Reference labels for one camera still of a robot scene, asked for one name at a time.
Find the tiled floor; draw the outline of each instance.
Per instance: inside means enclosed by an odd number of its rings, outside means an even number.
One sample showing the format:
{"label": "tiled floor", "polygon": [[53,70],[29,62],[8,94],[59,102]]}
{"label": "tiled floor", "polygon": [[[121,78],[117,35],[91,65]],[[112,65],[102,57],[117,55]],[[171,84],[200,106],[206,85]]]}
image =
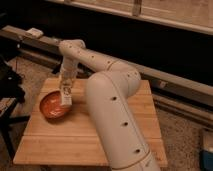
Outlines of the tiled floor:
{"label": "tiled floor", "polygon": [[[15,66],[13,59],[10,65]],[[17,72],[24,77],[22,87],[26,92],[26,102],[19,105],[14,111],[14,116],[30,114],[32,106],[38,92],[47,77],[54,77],[51,70],[41,65],[37,65],[28,60],[18,58]],[[186,120],[157,108],[163,140],[169,166],[164,171],[199,171],[199,131],[202,125]],[[11,136],[14,146],[17,147],[26,124],[16,124],[13,126]],[[38,166],[17,166],[13,165],[9,159],[2,138],[0,138],[0,171],[39,171]],[[107,168],[91,167],[52,167],[53,171],[100,171]]]}

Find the wooden table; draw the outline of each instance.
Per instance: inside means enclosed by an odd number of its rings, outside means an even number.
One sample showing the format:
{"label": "wooden table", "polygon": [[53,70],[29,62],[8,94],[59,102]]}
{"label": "wooden table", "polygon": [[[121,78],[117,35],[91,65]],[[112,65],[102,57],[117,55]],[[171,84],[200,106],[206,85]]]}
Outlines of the wooden table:
{"label": "wooden table", "polygon": [[[41,99],[58,89],[59,80],[48,78],[38,96],[30,120],[16,152],[15,164],[107,166],[108,162],[88,115],[84,86],[77,79],[73,106],[66,116],[46,120],[39,110]],[[136,95],[128,99],[136,121],[161,167],[167,166],[158,118],[148,81],[142,81]]]}

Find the black chair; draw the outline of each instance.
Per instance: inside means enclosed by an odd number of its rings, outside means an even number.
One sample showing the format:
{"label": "black chair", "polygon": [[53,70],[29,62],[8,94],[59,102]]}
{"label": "black chair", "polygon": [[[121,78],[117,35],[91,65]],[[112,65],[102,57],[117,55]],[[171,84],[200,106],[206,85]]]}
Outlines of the black chair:
{"label": "black chair", "polygon": [[16,105],[24,102],[25,92],[19,86],[21,82],[21,77],[0,58],[0,100],[3,98],[13,98],[10,105],[0,112],[0,132],[11,159],[15,155],[15,150],[9,134],[9,131],[11,131],[10,125],[28,121],[29,119],[29,116],[11,117]]}

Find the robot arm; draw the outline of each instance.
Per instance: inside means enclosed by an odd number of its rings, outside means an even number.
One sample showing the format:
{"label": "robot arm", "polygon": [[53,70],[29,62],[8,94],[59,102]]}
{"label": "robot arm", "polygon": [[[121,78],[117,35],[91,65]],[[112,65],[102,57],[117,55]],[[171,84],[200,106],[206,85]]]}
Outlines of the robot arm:
{"label": "robot arm", "polygon": [[159,171],[139,131],[126,98],[140,86],[140,74],[111,56],[85,48],[81,40],[62,41],[61,84],[76,76],[78,62],[94,70],[87,81],[86,101],[112,170]]}

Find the orange bowl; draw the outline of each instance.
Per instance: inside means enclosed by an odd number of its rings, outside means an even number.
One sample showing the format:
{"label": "orange bowl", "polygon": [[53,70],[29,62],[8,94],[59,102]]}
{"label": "orange bowl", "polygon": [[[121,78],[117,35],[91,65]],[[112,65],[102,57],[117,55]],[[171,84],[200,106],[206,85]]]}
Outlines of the orange bowl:
{"label": "orange bowl", "polygon": [[40,102],[40,111],[46,118],[58,118],[69,112],[71,106],[61,106],[60,91],[47,94]]}

